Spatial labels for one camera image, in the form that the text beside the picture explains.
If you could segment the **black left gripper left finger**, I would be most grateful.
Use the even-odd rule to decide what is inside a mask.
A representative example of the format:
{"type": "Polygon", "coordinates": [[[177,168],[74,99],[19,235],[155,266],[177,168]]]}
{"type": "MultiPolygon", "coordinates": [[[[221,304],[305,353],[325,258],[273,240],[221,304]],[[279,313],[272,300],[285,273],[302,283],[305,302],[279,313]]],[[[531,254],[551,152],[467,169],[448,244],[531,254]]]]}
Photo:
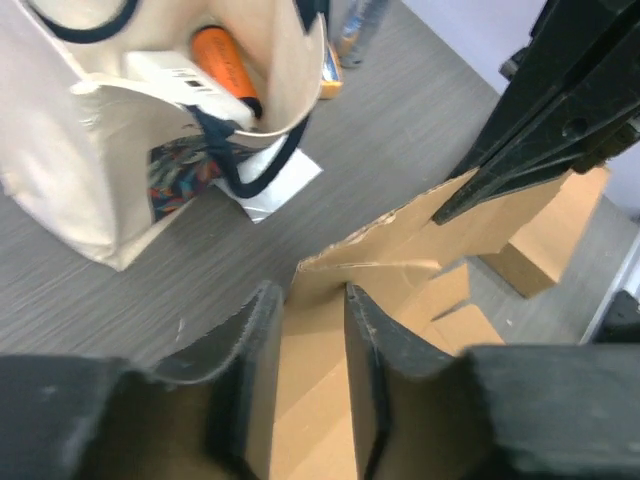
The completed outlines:
{"type": "Polygon", "coordinates": [[[283,317],[259,285],[231,317],[150,368],[125,358],[1,359],[5,479],[265,479],[283,317]]]}

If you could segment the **brown cardboard box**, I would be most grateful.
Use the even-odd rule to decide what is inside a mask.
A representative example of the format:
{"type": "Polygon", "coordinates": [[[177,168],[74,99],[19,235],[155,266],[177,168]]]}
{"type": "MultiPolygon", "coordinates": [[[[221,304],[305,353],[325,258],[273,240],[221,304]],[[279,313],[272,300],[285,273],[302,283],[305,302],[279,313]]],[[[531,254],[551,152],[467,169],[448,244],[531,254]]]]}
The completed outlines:
{"type": "Polygon", "coordinates": [[[480,259],[524,298],[557,285],[599,205],[609,169],[571,174],[555,198],[500,252],[480,259]]]}

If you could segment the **spare cardboard blank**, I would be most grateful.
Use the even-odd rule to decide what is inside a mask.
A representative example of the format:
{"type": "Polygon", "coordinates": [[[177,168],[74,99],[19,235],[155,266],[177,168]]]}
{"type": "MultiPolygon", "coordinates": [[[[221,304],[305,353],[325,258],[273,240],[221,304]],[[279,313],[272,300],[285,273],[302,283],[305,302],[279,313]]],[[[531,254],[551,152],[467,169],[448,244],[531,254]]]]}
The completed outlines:
{"type": "Polygon", "coordinates": [[[353,479],[344,341],[344,285],[361,286],[393,317],[440,271],[498,252],[558,193],[562,178],[479,204],[436,224],[432,216],[468,180],[422,193],[298,264],[285,302],[270,476],[353,479]]]}

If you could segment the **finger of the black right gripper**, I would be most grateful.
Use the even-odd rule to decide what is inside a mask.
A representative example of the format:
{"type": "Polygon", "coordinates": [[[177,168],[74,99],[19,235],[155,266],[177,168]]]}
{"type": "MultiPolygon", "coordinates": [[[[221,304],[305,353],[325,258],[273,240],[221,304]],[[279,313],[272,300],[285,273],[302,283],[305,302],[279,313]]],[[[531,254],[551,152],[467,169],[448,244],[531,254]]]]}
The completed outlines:
{"type": "Polygon", "coordinates": [[[509,84],[451,173],[474,174],[436,211],[439,225],[638,143],[638,2],[546,2],[501,72],[509,84]]]}

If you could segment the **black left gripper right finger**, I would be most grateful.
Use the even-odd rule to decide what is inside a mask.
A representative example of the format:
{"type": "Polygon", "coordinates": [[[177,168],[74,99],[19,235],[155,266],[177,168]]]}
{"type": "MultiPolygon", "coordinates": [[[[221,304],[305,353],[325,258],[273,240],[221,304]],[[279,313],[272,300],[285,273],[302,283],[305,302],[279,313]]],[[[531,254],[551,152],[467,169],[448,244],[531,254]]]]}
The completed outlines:
{"type": "Polygon", "coordinates": [[[635,344],[445,353],[347,284],[344,332],[361,479],[635,479],[635,344]]]}

